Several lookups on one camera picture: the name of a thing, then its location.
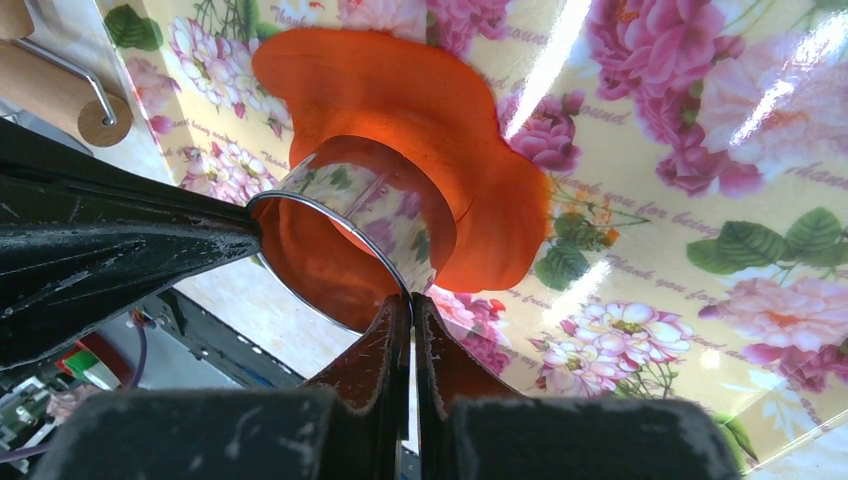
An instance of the wooden knob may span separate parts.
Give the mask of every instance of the wooden knob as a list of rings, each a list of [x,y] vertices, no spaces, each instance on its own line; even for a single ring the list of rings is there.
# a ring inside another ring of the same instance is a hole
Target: wooden knob
[[[117,121],[104,125],[106,114],[88,81],[4,41],[0,41],[0,96],[97,147],[117,144],[132,124],[129,105],[107,93]]]
[[[117,121],[114,125],[106,125],[106,113],[98,100],[92,100],[83,105],[77,120],[77,130],[86,142],[95,147],[111,147],[124,139],[132,127],[132,111],[127,102],[106,94]]]
[[[24,38],[33,31],[26,0],[0,0],[0,40]]]

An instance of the floral printed surface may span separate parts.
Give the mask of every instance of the floral printed surface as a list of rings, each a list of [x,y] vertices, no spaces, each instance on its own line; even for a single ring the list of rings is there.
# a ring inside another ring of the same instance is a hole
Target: floral printed surface
[[[551,179],[550,235],[512,289],[429,293],[526,394],[696,401],[749,468],[848,407],[845,2],[99,3],[175,184],[233,203],[289,170],[250,66],[277,32],[381,30],[479,72]]]

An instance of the green leaf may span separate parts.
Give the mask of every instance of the green leaf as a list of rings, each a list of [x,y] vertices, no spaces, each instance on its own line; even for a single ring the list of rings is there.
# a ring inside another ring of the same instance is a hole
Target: green leaf
[[[282,33],[282,30],[276,25],[271,25],[266,22],[259,22],[256,25],[256,38],[258,38],[260,42],[264,42],[278,33]]]
[[[129,5],[115,7],[103,20],[115,46],[154,52],[162,46],[162,29],[155,20],[141,18]]]
[[[815,0],[813,3],[816,4],[816,7],[829,12],[848,10],[848,1],[846,0]]]
[[[704,81],[699,80],[692,84],[689,87],[689,96],[692,98],[701,98],[701,95],[704,93]]]
[[[425,32],[425,37],[427,45],[430,45],[431,47],[441,46],[441,42],[439,41],[438,18],[436,18],[436,14],[429,10],[427,11],[427,30]]]
[[[151,18],[141,19],[141,29],[144,34],[135,44],[135,48],[146,52],[155,52],[162,46],[162,30],[156,20]]]
[[[330,185],[335,185],[337,190],[344,190],[353,185],[347,176],[347,171],[338,169],[330,174]]]
[[[103,19],[112,43],[119,48],[133,48],[144,38],[141,17],[129,5],[115,7]]]
[[[842,225],[830,210],[819,207],[801,216],[786,232],[786,244],[805,257],[823,252],[839,239]]]
[[[558,244],[551,247],[544,258],[535,264],[536,276],[548,288],[563,291],[572,280],[580,278],[589,269],[589,262],[574,245]]]
[[[586,217],[582,213],[563,213],[554,220],[554,231],[560,237],[568,237],[585,222]]]
[[[600,252],[609,248],[607,237],[586,221],[580,213],[563,213],[554,220],[558,245],[572,244],[578,250]]]
[[[415,235],[411,248],[412,250],[416,250],[415,260],[418,263],[423,263],[424,260],[427,260],[427,257],[430,256],[430,237],[425,230],[421,230]]]
[[[686,245],[686,257],[692,265],[716,275],[729,275],[744,270],[743,265],[728,260],[718,251],[718,240],[708,239]]]
[[[757,458],[757,454],[754,453],[754,446],[751,444],[751,439],[748,437],[748,433],[745,431],[745,427],[742,426],[742,422],[739,421],[739,418],[726,413],[719,413],[713,415],[713,420],[730,431],[735,443],[742,449],[742,451],[754,460],[758,462],[760,461]]]
[[[836,243],[816,255],[804,255],[800,261],[811,267],[837,267],[848,264],[848,243]]]
[[[259,26],[259,5],[256,0],[235,0],[236,13],[241,20],[244,40],[256,37],[256,28]]]
[[[722,435],[724,435],[724,439],[727,440],[727,446],[730,447],[730,451],[733,452],[733,458],[736,459],[736,465],[739,466],[739,470],[747,470],[748,464],[745,462],[745,453],[742,452],[742,448],[738,443],[736,443],[736,438],[733,436],[733,432],[724,425],[718,425],[718,429]]]
[[[752,222],[726,222],[717,241],[719,255],[743,268],[771,265],[786,251],[783,237]]]

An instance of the white flower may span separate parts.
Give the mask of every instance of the white flower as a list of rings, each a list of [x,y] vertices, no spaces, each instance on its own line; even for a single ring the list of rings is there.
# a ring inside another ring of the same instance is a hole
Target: white flower
[[[180,187],[225,202],[244,204],[243,172],[221,158],[198,154],[189,161]]]
[[[210,102],[226,105],[229,96],[213,79],[213,74],[223,76],[215,39],[197,22],[188,18],[175,18],[169,30],[171,49],[177,57],[180,71]]]
[[[594,397],[615,390],[615,382],[627,375],[613,357],[592,345],[563,342],[543,354],[542,376],[548,391],[568,397]]]
[[[648,362],[677,358],[689,350],[687,340],[694,333],[678,315],[644,303],[590,304],[573,321],[575,337],[605,355],[625,357],[632,362],[632,370]]]
[[[247,46],[236,40],[231,40],[228,43],[226,57],[229,59],[234,72],[232,84],[239,92],[240,99],[244,104],[263,112],[268,118],[281,123],[286,122],[290,115],[285,102],[265,90],[253,74],[251,59],[258,48],[259,40],[255,38],[250,40]]]

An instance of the purple cable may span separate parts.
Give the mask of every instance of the purple cable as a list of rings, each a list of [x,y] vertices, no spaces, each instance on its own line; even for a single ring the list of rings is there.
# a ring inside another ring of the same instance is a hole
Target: purple cable
[[[138,383],[141,382],[141,376],[144,375],[144,366],[147,364],[147,334],[144,333],[144,326],[141,323],[136,322],[135,326],[136,330],[138,330],[140,348],[138,352],[138,366],[135,367],[135,374],[132,380],[130,380],[128,390],[138,387]]]
[[[141,381],[141,376],[144,375],[144,365],[147,364],[147,334],[144,332],[144,326],[142,324],[136,323],[135,326],[138,330],[138,340],[141,348],[138,354],[138,367],[136,367],[135,374],[133,374],[133,378],[130,380],[130,390],[138,387],[138,383]],[[40,455],[49,449],[50,442],[44,442],[41,445],[36,445],[34,447],[21,448],[11,452],[2,453],[0,454],[0,464],[16,462],[33,455]]]

